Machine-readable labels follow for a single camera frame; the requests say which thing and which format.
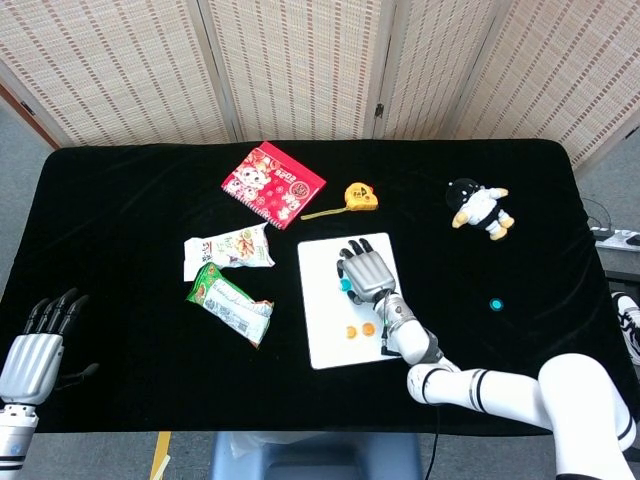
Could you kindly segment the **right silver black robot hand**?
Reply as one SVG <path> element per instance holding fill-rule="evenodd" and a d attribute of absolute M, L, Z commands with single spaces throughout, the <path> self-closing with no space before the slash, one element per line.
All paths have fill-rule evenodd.
<path fill-rule="evenodd" d="M 377 304 L 386 295 L 394 293 L 396 281 L 380 254 L 364 239 L 350 239 L 349 247 L 342 248 L 336 263 L 340 280 L 348 280 L 346 294 L 352 303 Z"/>

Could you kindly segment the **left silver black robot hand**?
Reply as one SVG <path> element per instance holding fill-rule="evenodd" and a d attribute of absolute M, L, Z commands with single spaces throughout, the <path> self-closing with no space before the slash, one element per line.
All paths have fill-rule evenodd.
<path fill-rule="evenodd" d="M 1 371 L 1 400 L 5 405 L 38 406 L 52 392 L 79 385 L 96 374 L 98 363 L 76 373 L 59 374 L 65 335 L 88 301 L 87 295 L 71 288 L 57 298 L 44 298 L 34 305 Z"/>

